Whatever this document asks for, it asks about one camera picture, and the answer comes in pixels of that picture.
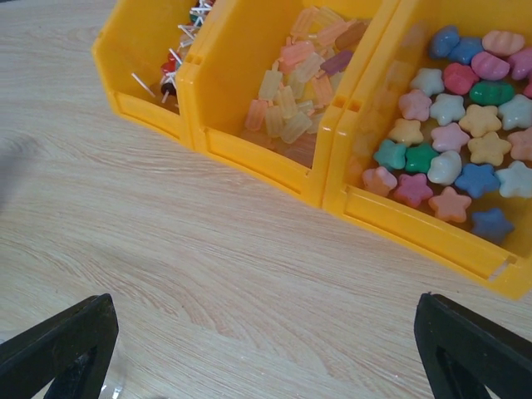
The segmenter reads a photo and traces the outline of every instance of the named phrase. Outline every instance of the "yellow container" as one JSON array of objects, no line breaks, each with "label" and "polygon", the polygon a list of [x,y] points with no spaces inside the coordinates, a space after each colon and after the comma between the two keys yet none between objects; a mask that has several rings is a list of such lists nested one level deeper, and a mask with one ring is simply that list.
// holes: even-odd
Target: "yellow container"
[{"label": "yellow container", "polygon": [[476,282],[517,299],[532,287],[532,200],[498,193],[474,201],[473,211],[498,206],[515,225],[501,247],[451,224],[363,190],[361,173],[399,117],[398,97],[420,67],[442,67],[427,57],[439,28],[462,36],[510,30],[532,43],[529,0],[401,0],[334,132],[323,208],[442,262]]},{"label": "yellow container", "polygon": [[[171,102],[163,105],[159,82],[160,66],[167,61],[169,48],[175,50],[183,34],[177,25],[190,21],[190,8],[195,3],[195,0],[120,0],[92,47],[112,110],[189,148],[193,148],[193,143],[185,119],[187,105],[180,105],[180,113]],[[216,19],[214,10],[210,17]],[[202,26],[187,60],[194,59],[194,49],[201,47],[211,27],[209,22]],[[150,86],[157,97],[143,89],[131,73]]]},{"label": "yellow container", "polygon": [[[227,0],[217,2],[208,40],[182,66],[180,100],[195,150],[244,170],[301,201],[321,206],[333,132],[399,0]],[[278,57],[298,14],[327,6],[345,18],[372,18],[318,132],[311,169],[239,137],[264,72]]]}]

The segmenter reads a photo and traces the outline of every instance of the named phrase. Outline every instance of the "white star bead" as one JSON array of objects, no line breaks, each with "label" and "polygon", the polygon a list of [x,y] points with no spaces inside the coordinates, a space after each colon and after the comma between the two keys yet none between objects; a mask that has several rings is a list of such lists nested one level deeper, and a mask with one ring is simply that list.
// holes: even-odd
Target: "white star bead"
[{"label": "white star bead", "polygon": [[466,114],[464,97],[451,94],[440,94],[431,106],[431,118],[438,121],[438,125],[447,126],[451,122],[459,121]]},{"label": "white star bead", "polygon": [[441,69],[422,68],[417,72],[414,80],[410,82],[410,88],[419,89],[429,97],[443,93],[446,87],[441,75]]},{"label": "white star bead", "polygon": [[528,129],[532,126],[532,100],[518,94],[510,101],[499,106],[502,128],[511,131],[516,127]]},{"label": "white star bead", "polygon": [[505,198],[532,198],[532,169],[515,160],[508,169],[495,172],[500,180],[500,195]]}]

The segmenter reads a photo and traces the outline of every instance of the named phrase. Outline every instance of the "tabletop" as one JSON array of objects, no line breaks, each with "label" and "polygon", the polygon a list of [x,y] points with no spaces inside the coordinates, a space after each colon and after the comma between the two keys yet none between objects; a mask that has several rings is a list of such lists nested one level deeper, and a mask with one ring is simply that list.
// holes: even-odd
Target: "tabletop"
[{"label": "tabletop", "polygon": [[110,293],[125,399],[431,397],[413,334],[426,292],[532,339],[530,295],[112,114],[90,47],[114,4],[0,4],[0,148],[33,160],[0,214],[0,331]]}]

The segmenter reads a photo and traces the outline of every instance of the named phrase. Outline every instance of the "black object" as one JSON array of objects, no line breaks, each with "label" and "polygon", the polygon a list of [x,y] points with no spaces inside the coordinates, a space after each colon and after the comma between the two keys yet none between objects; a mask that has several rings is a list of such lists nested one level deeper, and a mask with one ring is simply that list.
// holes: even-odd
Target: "black object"
[{"label": "black object", "polygon": [[175,90],[175,87],[171,81],[169,81],[168,83],[165,83],[164,85],[160,87],[161,94],[164,95],[166,94],[167,91],[170,96],[177,96],[177,91]]},{"label": "black object", "polygon": [[118,335],[111,295],[94,296],[0,345],[0,397],[97,399]]},{"label": "black object", "polygon": [[421,295],[417,348],[435,399],[532,397],[532,343],[441,295]]}]

